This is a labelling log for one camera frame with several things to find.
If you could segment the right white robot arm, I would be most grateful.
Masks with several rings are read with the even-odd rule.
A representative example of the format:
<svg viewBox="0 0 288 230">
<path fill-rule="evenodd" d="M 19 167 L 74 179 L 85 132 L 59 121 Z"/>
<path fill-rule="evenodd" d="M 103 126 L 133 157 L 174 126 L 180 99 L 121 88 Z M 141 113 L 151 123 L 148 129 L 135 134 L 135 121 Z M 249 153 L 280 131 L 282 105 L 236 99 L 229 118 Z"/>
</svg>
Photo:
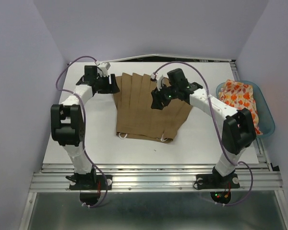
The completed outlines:
<svg viewBox="0 0 288 230">
<path fill-rule="evenodd" d="M 179 99 L 211 116 L 223 151 L 211 181 L 222 187 L 228 182 L 228 175 L 234 172 L 244 150 L 256 139 L 251 112 L 246 108 L 231 107 L 210 95 L 200 84 L 188 82 L 182 69 L 168 72 L 169 86 L 165 85 L 164 79 L 163 75 L 151 75 L 151 81 L 156 82 L 156 88 L 151 92 L 151 108 L 162 110 L 172 100 Z"/>
</svg>

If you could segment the brown pleated skirt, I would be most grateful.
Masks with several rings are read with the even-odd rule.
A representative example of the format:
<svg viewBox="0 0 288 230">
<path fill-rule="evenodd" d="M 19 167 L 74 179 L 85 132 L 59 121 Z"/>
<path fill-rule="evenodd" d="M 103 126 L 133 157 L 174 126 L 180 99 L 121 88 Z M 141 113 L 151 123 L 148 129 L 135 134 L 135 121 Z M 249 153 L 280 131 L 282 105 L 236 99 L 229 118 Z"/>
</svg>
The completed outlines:
<svg viewBox="0 0 288 230">
<path fill-rule="evenodd" d="M 151 92 L 156 84 L 147 74 L 123 73 L 116 77 L 119 93 L 113 95 L 117 109 L 116 134 L 133 138 L 170 143 L 187 120 L 192 106 L 174 99 L 163 110 L 152 109 Z"/>
</svg>

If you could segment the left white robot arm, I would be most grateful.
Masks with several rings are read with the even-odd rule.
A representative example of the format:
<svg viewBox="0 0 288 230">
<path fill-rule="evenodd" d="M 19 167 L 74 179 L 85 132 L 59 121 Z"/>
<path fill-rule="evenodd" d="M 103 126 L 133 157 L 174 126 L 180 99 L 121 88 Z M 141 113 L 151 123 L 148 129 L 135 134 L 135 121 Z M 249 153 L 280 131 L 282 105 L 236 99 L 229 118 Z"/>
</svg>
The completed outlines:
<svg viewBox="0 0 288 230">
<path fill-rule="evenodd" d="M 116 94 L 119 87 L 115 74 L 109 74 L 110 63 L 101 62 L 97 65 L 86 65 L 84 75 L 78 80 L 73 91 L 65 101 L 54 104 L 50 109 L 51 136 L 68 153 L 76 175 L 82 175 L 81 184 L 94 188 L 97 184 L 93 164 L 87 156 L 84 147 L 86 113 L 85 104 L 95 94 Z"/>
</svg>

